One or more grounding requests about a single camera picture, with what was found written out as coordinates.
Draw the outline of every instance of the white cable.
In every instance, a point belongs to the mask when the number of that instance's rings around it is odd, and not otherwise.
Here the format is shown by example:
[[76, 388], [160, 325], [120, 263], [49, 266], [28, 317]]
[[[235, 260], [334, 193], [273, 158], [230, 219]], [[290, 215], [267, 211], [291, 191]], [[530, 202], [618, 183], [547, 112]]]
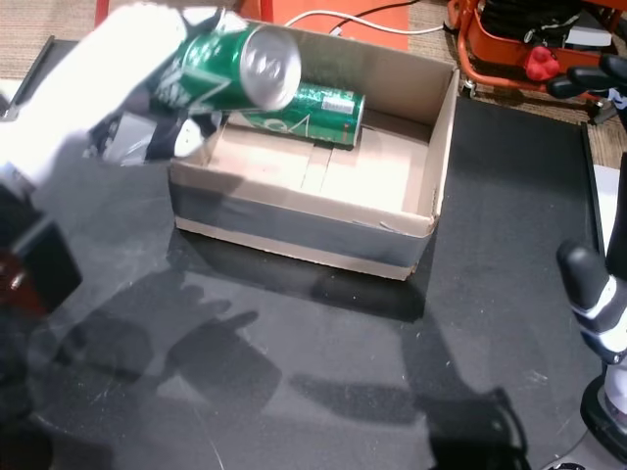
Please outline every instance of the white cable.
[[391, 32], [393, 34], [404, 34], [405, 36], [418, 36], [419, 34], [428, 34], [430, 32], [440, 31], [444, 29], [444, 27], [440, 25], [440, 26], [431, 27], [429, 29], [423, 29], [419, 31], [406, 31], [404, 29], [394, 29], [392, 27], [382, 26], [381, 24], [371, 23], [368, 20], [364, 20], [359, 17], [354, 17], [353, 15], [349, 15], [347, 13], [332, 12], [330, 10], [311, 10], [310, 12], [304, 12], [304, 13], [301, 13], [298, 17], [294, 17], [285, 25], [291, 26], [292, 24], [299, 22], [303, 18], [310, 17], [312, 15], [325, 15], [327, 17], [343, 18], [345, 20], [351, 20], [353, 22], [360, 23], [365, 26], [373, 27], [374, 29], [379, 29], [380, 31]]

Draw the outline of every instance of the can lid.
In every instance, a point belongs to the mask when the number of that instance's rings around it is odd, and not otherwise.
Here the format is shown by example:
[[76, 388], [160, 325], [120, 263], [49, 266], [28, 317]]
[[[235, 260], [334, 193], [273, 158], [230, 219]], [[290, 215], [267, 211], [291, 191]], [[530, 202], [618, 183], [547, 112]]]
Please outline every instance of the can lid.
[[301, 55], [288, 33], [260, 26], [242, 50], [240, 76], [244, 91], [265, 111], [285, 108], [301, 82]]

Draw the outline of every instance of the aluminum can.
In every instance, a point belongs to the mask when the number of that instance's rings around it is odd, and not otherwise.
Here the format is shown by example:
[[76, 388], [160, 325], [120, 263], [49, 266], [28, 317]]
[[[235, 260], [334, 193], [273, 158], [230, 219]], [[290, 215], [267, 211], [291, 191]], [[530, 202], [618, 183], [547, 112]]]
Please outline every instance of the aluminum can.
[[229, 123], [354, 147], [362, 125], [363, 95], [301, 83], [292, 102], [276, 112], [235, 112]]
[[301, 58], [288, 33], [221, 21], [185, 42], [158, 80], [154, 97], [191, 115], [212, 111], [276, 111], [287, 106], [301, 81]]

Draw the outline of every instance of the open cardboard box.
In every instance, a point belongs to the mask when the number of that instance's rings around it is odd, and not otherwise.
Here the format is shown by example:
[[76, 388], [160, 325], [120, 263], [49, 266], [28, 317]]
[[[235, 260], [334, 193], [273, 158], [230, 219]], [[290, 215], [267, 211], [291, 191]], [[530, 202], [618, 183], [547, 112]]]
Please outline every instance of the open cardboard box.
[[365, 95], [352, 151], [227, 125], [170, 168], [176, 226], [259, 250], [406, 279], [440, 216], [455, 66], [286, 29], [303, 81]]

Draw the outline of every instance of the black tabletop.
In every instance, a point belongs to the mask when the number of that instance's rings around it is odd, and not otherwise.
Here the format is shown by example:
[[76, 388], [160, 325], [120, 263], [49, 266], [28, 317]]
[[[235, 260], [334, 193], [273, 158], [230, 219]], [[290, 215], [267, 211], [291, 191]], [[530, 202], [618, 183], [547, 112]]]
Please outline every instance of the black tabletop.
[[406, 283], [179, 232], [163, 165], [61, 161], [36, 203], [84, 281], [28, 349], [56, 468], [527, 468], [568, 450], [601, 371], [555, 265], [562, 239], [596, 237], [581, 131], [460, 100], [454, 140]]

